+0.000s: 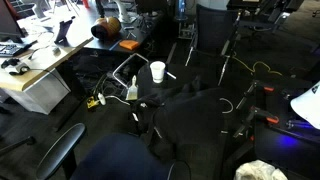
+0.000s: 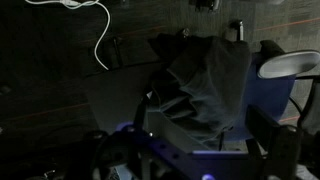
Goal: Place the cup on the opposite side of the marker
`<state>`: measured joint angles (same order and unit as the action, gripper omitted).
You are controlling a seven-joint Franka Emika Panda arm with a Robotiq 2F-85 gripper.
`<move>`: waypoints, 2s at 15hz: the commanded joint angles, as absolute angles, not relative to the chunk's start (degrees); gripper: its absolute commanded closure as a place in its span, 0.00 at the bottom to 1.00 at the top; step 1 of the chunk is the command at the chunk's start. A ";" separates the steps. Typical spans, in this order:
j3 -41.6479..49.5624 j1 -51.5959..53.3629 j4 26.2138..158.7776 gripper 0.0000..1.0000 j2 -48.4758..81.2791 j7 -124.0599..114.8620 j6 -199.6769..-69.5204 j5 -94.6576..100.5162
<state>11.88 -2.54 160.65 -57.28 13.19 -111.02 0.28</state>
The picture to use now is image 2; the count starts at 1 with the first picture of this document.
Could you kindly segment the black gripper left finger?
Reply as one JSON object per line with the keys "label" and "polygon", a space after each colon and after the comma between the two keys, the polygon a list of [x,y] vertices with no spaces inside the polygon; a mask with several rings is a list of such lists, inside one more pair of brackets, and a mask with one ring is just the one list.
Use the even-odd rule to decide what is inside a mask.
{"label": "black gripper left finger", "polygon": [[168,141],[143,129],[150,97],[143,95],[132,125],[98,140],[88,175],[126,164],[139,180],[214,180],[209,168]]}

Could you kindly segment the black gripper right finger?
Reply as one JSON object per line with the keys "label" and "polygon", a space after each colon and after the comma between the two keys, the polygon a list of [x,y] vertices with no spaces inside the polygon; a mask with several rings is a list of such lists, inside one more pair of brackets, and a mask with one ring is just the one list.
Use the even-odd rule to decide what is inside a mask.
{"label": "black gripper right finger", "polygon": [[280,125],[259,107],[249,105],[246,127],[267,152],[261,175],[267,180],[294,180],[300,154],[300,130]]}

